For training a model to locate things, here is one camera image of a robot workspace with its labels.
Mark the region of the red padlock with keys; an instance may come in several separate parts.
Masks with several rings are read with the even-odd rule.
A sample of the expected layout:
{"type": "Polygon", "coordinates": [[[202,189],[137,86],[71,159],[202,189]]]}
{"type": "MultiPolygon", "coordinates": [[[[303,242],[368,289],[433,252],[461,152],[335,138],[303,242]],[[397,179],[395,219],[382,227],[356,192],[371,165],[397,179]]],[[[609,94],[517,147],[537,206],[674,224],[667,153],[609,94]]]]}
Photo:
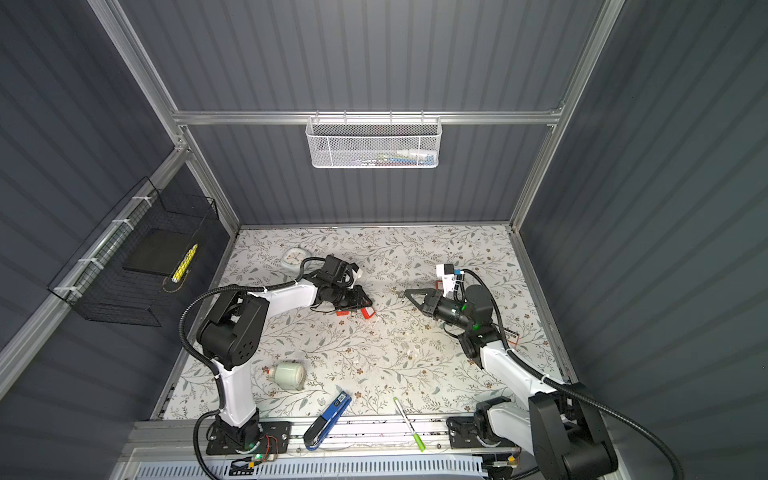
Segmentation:
{"type": "Polygon", "coordinates": [[[376,314],[376,311],[372,307],[365,307],[361,313],[366,320],[369,320],[376,314]]]}

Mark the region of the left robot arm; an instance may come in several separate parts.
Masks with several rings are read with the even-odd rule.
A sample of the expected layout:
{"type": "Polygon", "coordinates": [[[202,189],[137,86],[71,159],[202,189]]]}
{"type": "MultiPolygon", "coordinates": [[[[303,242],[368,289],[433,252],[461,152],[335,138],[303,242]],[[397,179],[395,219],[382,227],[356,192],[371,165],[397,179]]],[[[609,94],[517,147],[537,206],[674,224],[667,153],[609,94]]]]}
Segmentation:
{"type": "Polygon", "coordinates": [[[266,321],[288,311],[324,302],[335,311],[373,305],[358,284],[359,266],[333,255],[308,257],[296,278],[277,285],[230,284],[195,298],[178,325],[182,347],[206,366],[215,379],[219,404],[210,413],[220,436],[239,452],[257,448],[263,430],[251,392],[251,358],[266,321]]]}

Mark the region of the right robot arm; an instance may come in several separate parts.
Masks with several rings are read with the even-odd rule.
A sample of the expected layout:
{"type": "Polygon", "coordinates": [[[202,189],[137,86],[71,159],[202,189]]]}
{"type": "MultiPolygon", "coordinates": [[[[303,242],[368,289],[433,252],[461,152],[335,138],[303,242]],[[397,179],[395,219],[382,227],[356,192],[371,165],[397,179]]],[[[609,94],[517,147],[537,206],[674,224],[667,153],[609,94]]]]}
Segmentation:
{"type": "Polygon", "coordinates": [[[479,440],[516,444],[534,456],[547,479],[597,479],[619,467],[604,422],[610,416],[651,443],[673,478],[684,478],[678,457],[649,429],[595,400],[582,384],[562,384],[522,359],[508,341],[498,302],[474,271],[444,275],[440,289],[403,295],[425,316],[460,328],[456,339],[465,356],[527,401],[527,410],[504,398],[480,403],[474,414],[479,440]]]}

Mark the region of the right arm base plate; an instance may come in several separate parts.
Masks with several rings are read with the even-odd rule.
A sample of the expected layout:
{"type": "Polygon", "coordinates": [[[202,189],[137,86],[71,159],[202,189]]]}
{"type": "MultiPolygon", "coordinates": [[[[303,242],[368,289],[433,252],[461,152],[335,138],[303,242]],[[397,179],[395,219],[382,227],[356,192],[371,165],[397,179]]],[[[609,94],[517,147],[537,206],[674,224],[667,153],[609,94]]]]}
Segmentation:
{"type": "Polygon", "coordinates": [[[515,448],[514,442],[498,437],[474,417],[452,416],[446,420],[449,443],[453,449],[515,448]]]}

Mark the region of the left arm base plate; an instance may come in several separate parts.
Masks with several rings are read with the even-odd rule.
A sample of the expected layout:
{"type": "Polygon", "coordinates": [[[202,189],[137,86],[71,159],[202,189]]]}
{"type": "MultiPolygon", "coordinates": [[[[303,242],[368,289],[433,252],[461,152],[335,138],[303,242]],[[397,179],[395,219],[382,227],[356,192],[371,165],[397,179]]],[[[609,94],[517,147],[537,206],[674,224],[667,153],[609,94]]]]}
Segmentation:
{"type": "Polygon", "coordinates": [[[207,434],[206,454],[283,454],[288,449],[292,426],[287,421],[267,421],[235,428],[215,420],[207,434]]]}

